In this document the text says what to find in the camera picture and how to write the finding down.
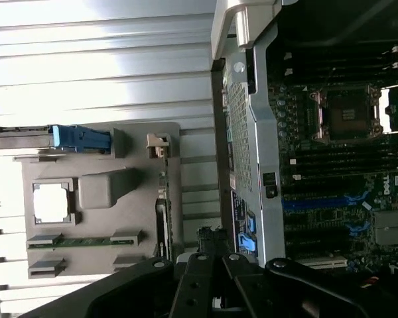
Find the white expansion slot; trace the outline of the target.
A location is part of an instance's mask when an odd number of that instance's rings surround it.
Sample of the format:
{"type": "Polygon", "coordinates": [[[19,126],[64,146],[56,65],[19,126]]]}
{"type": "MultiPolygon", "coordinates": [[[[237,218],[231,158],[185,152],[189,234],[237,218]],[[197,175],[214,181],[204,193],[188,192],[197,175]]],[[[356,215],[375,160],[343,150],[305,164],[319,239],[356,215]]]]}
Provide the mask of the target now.
{"type": "Polygon", "coordinates": [[[345,268],[348,265],[348,260],[343,256],[305,258],[297,260],[297,262],[316,270],[345,268]]]}

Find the dark case label sticker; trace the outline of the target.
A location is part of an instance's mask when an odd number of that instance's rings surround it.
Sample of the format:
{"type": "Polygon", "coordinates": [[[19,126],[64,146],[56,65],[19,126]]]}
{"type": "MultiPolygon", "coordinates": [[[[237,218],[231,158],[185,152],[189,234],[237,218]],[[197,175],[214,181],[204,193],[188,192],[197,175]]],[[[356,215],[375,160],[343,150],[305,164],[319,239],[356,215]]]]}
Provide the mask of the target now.
{"type": "Polygon", "coordinates": [[[246,202],[234,191],[231,192],[233,233],[237,238],[238,234],[247,232],[247,205],[246,202]]]}

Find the green motherboard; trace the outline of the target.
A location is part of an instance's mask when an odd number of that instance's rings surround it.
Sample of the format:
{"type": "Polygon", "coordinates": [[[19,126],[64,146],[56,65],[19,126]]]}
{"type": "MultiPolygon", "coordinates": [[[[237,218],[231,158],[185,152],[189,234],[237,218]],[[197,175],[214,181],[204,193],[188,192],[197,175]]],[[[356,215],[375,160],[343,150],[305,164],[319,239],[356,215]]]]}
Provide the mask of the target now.
{"type": "MultiPolygon", "coordinates": [[[[370,45],[398,45],[398,42],[363,44],[370,45]]],[[[323,144],[311,138],[314,124],[313,109],[309,107],[309,95],[313,91],[329,87],[353,86],[370,84],[381,91],[387,87],[398,85],[398,74],[388,76],[285,76],[286,64],[291,62],[319,63],[319,62],[363,62],[388,63],[398,62],[398,59],[388,61],[376,60],[285,60],[284,46],[276,48],[270,46],[267,51],[267,85],[269,104],[277,118],[278,147],[279,147],[279,175],[281,181],[281,205],[284,200],[296,201],[306,199],[322,199],[332,197],[361,197],[366,198],[357,205],[348,207],[333,207],[320,209],[305,209],[300,211],[283,210],[284,239],[285,231],[295,229],[311,229],[315,227],[340,226],[350,223],[359,225],[370,222],[370,228],[357,236],[343,240],[324,238],[320,240],[285,240],[285,253],[288,258],[301,260],[325,256],[343,256],[348,260],[344,268],[349,272],[371,272],[382,269],[395,270],[398,268],[398,245],[380,246],[375,243],[374,214],[378,211],[398,211],[398,171],[378,176],[363,178],[334,178],[327,180],[299,181],[291,179],[293,168],[310,167],[358,167],[358,166],[398,166],[398,164],[319,164],[310,166],[290,166],[288,161],[297,152],[339,152],[345,150],[398,150],[398,134],[382,134],[370,140],[351,144],[323,144]],[[339,184],[348,183],[350,187],[343,191],[323,191],[308,193],[283,193],[282,187],[293,184],[339,184]]],[[[325,160],[341,158],[396,158],[398,156],[335,156],[335,157],[307,157],[305,160],[325,160]]],[[[306,176],[320,176],[332,174],[370,174],[367,173],[311,173],[306,176]]]]}

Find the blue expansion slot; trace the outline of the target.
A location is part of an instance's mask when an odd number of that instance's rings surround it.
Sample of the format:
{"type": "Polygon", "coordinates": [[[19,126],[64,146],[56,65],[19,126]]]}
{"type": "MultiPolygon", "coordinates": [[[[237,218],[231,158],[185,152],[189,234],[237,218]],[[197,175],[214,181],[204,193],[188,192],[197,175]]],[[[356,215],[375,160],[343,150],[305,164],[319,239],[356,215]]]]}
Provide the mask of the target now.
{"type": "Polygon", "coordinates": [[[332,197],[322,199],[306,199],[282,202],[282,206],[286,210],[300,211],[305,209],[320,209],[320,208],[333,208],[333,207],[348,207],[357,205],[362,202],[366,196],[361,197],[332,197]]]}

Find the grey plastic parts rack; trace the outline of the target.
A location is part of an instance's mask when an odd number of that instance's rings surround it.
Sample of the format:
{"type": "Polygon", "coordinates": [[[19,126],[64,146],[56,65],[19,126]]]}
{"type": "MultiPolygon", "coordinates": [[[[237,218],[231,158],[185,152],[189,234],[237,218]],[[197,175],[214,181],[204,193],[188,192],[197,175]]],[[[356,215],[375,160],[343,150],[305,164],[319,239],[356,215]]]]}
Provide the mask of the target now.
{"type": "Polygon", "coordinates": [[[177,123],[98,124],[111,133],[109,154],[65,154],[21,160],[25,229],[32,239],[111,237],[134,245],[27,249],[28,277],[54,278],[111,274],[157,255],[155,201],[162,163],[149,158],[147,134],[170,137],[168,174],[173,259],[184,248],[182,229],[180,127],[177,123]],[[68,194],[68,216],[61,223],[39,223],[33,191],[39,184],[61,184],[68,194]]]}

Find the green RAM stick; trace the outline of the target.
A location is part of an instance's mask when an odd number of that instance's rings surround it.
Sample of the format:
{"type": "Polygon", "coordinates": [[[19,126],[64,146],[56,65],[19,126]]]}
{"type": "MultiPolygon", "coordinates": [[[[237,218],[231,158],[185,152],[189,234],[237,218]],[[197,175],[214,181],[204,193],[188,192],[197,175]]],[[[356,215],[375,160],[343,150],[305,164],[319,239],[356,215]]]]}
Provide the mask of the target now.
{"type": "Polygon", "coordinates": [[[50,238],[50,239],[32,239],[27,241],[28,249],[42,248],[75,248],[75,247],[94,247],[94,246],[119,246],[134,245],[133,239],[116,240],[111,237],[87,237],[87,238],[50,238]]]}

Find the black slot with blue latch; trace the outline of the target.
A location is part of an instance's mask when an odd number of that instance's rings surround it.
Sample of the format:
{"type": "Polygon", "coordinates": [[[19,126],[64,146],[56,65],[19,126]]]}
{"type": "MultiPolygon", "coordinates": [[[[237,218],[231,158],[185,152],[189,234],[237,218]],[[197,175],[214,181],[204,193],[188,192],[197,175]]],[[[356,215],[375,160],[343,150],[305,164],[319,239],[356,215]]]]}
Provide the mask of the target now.
{"type": "Polygon", "coordinates": [[[346,223],[335,227],[324,225],[323,227],[315,227],[311,229],[289,230],[285,231],[285,240],[343,240],[347,237],[354,237],[361,232],[367,231],[370,228],[370,225],[369,221],[365,221],[359,225],[346,223]]]}

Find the black RAM slot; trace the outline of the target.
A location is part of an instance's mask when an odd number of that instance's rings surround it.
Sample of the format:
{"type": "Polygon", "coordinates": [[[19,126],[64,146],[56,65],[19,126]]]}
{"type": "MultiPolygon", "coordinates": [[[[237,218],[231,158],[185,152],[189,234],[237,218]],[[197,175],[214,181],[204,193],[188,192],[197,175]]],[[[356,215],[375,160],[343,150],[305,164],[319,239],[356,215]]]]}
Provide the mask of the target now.
{"type": "Polygon", "coordinates": [[[381,149],[381,150],[345,150],[339,152],[297,152],[291,155],[291,158],[311,158],[311,157],[341,157],[341,156],[398,156],[398,150],[388,150],[388,149],[381,149]]]}
{"type": "Polygon", "coordinates": [[[290,166],[310,166],[319,164],[398,164],[398,157],[396,158],[341,158],[341,159],[325,159],[325,160],[305,160],[300,158],[290,159],[288,162],[290,166]]]}
{"type": "Polygon", "coordinates": [[[398,45],[370,45],[370,46],[333,46],[333,47],[291,47],[286,49],[287,52],[296,52],[297,54],[305,53],[352,53],[352,52],[370,52],[376,54],[398,53],[398,45]]]}
{"type": "Polygon", "coordinates": [[[310,167],[310,168],[293,168],[291,172],[295,172],[298,174],[311,174],[311,173],[334,173],[334,172],[340,172],[340,173],[352,173],[352,172],[357,172],[357,173],[367,173],[367,172],[390,172],[390,171],[398,171],[398,166],[382,166],[382,167],[374,167],[374,166],[369,166],[369,167],[364,167],[364,166],[358,166],[358,167],[310,167]]]}
{"type": "Polygon", "coordinates": [[[358,54],[357,52],[352,52],[351,54],[305,54],[305,53],[295,53],[287,52],[284,57],[285,60],[376,60],[376,61],[388,61],[398,59],[398,56],[390,54],[358,54]]]}
{"type": "Polygon", "coordinates": [[[379,173],[370,173],[370,174],[332,174],[332,175],[320,175],[320,176],[306,176],[304,174],[293,174],[291,175],[291,179],[299,182],[299,181],[314,181],[314,180],[327,180],[334,178],[363,178],[366,176],[378,176],[388,174],[388,172],[379,172],[379,173]]]}
{"type": "Polygon", "coordinates": [[[346,68],[376,68],[376,69],[397,69],[398,62],[388,62],[388,63],[363,63],[363,62],[315,62],[315,63],[299,63],[291,62],[285,65],[286,68],[299,69],[299,68],[336,68],[336,69],[346,69],[346,68]]]}
{"type": "Polygon", "coordinates": [[[322,69],[294,69],[287,68],[285,76],[388,76],[398,74],[398,69],[376,69],[376,68],[322,68],[322,69]]]}

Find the grey chipset heat sink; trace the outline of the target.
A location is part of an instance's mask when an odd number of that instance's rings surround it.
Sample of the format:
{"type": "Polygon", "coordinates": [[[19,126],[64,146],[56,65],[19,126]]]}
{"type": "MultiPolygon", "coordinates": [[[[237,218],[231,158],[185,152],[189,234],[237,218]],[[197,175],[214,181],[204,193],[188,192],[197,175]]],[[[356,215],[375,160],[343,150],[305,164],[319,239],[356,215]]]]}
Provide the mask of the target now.
{"type": "Polygon", "coordinates": [[[398,245],[398,211],[378,211],[374,214],[375,243],[380,246],[398,245]]]}

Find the silver CPU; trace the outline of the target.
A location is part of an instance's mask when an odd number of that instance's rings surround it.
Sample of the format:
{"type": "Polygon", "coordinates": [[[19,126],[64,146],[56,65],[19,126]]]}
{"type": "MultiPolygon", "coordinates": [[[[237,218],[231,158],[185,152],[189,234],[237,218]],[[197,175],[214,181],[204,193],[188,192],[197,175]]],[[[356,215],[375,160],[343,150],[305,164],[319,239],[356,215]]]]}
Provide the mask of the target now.
{"type": "Polygon", "coordinates": [[[68,216],[68,194],[61,184],[39,184],[33,191],[34,217],[39,223],[61,223],[68,216]]]}

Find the open black PC case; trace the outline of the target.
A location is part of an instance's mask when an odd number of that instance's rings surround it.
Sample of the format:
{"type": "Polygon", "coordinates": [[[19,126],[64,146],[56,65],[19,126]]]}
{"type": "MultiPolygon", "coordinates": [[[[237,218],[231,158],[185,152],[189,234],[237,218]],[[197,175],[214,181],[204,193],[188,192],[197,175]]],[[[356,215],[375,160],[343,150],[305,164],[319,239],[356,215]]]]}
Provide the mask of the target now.
{"type": "MultiPolygon", "coordinates": [[[[269,104],[267,51],[270,46],[333,47],[398,42],[398,0],[217,0],[212,25],[212,57],[223,62],[222,111],[231,192],[256,220],[257,255],[234,252],[264,267],[285,253],[277,118],[269,104]]],[[[398,268],[349,272],[318,270],[364,289],[371,318],[398,318],[398,268]]],[[[218,295],[212,318],[239,318],[218,295]]]]}

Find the hard disk in blue caddy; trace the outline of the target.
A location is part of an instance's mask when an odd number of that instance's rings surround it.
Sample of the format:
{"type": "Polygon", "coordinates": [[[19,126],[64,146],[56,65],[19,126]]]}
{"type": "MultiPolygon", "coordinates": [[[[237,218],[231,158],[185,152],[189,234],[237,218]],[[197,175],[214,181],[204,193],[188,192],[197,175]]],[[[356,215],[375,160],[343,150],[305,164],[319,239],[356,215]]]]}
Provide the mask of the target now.
{"type": "Polygon", "coordinates": [[[109,154],[111,148],[110,132],[79,125],[0,127],[0,156],[109,154]]]}

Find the CPU socket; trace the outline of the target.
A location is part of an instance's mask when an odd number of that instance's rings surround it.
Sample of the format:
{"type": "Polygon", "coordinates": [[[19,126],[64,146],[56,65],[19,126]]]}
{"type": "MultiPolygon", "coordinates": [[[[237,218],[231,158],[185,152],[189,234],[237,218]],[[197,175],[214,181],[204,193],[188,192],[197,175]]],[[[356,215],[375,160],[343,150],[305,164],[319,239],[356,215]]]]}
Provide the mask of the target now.
{"type": "Polygon", "coordinates": [[[314,124],[311,138],[323,144],[360,143],[383,132],[381,90],[370,84],[329,87],[309,95],[314,124]]]}

